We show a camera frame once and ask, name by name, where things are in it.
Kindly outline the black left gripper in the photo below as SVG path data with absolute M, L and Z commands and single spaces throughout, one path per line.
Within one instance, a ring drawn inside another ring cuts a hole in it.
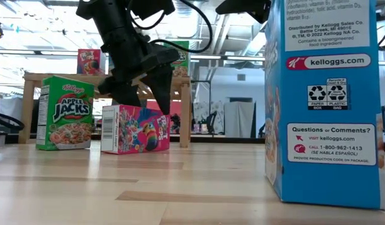
M 132 80 L 146 74 L 140 81 L 147 85 L 164 115 L 170 113 L 173 67 L 179 59 L 176 49 L 149 42 L 147 36 L 117 28 L 102 36 L 102 51 L 114 64 L 112 75 L 104 78 L 97 89 L 118 104 L 141 107 L 137 86 Z

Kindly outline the red Froot Loops cereal box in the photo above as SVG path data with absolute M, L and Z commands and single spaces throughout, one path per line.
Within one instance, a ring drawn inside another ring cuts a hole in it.
M 101 72 L 101 50 L 100 49 L 78 49 L 77 51 L 77 73 L 99 74 Z
M 102 109 L 101 151 L 134 154 L 166 151 L 170 146 L 170 117 L 160 110 L 115 105 Z

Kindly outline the green Apple Jacks cereal box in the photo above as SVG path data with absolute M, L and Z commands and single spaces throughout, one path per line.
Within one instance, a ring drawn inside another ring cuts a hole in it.
M 174 48 L 178 51 L 179 59 L 172 63 L 173 72 L 172 75 L 174 77 L 186 77 L 189 76 L 189 53 L 187 51 L 183 51 L 178 49 L 170 44 L 164 43 L 165 47 Z
M 36 148 L 45 151 L 89 148 L 93 101 L 92 84 L 61 76 L 43 79 Z

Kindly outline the slatted wooden shelf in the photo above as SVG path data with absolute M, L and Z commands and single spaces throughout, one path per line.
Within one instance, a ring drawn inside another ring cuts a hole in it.
M 40 88 L 42 80 L 51 77 L 52 73 L 30 73 L 26 72 L 24 78 L 23 100 L 21 121 L 24 129 L 19 132 L 18 143 L 35 143 L 31 135 L 31 122 L 34 102 L 34 89 Z M 86 74 L 61 74 L 61 77 L 74 79 L 97 86 L 105 78 L 104 75 L 86 75 Z M 190 143 L 191 132 L 191 79 L 188 76 L 173 77 L 171 84 L 171 99 L 181 102 L 181 127 L 179 128 L 179 144 L 186 148 Z

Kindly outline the blue Rice Krispies cereal box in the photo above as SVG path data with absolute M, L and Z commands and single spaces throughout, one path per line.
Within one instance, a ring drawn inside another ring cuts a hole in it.
M 271 0 L 265 173 L 289 203 L 385 210 L 376 0 Z

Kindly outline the red partition panel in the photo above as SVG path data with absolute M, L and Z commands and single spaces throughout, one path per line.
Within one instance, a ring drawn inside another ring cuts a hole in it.
M 173 124 L 181 125 L 181 101 L 171 101 L 170 119 Z

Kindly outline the long ceiling light bar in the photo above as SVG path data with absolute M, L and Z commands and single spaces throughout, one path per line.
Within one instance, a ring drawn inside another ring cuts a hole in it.
M 32 50 L 11 50 L 0 49 L 0 54 L 17 54 L 17 55 L 37 55 L 37 56 L 77 56 L 77 51 L 32 51 Z M 190 55 L 191 59 L 213 59 L 227 61 L 265 61 L 265 57 L 261 56 L 226 56 L 226 55 Z

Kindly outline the white draped cloth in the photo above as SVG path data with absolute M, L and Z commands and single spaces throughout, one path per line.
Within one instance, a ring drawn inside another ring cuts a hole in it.
M 224 132 L 227 138 L 255 138 L 255 104 L 227 102 L 224 105 Z

